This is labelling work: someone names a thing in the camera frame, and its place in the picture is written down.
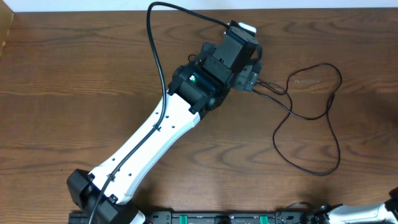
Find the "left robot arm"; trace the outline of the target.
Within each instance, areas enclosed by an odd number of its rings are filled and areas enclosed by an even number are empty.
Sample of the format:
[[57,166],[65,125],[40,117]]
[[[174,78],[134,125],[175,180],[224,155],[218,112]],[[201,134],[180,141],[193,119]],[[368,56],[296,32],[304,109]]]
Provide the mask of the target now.
[[171,145],[219,107],[231,89],[251,91],[262,67],[256,29],[231,24],[220,45],[178,67],[159,104],[142,126],[93,170],[67,179],[73,202],[90,223],[143,223],[132,204],[139,184]]

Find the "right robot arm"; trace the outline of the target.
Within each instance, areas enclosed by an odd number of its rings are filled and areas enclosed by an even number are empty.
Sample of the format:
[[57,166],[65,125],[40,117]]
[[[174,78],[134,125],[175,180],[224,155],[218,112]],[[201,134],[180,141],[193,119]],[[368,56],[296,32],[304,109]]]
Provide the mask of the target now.
[[397,224],[397,187],[389,192],[383,203],[348,206],[324,205],[307,218],[309,224]]

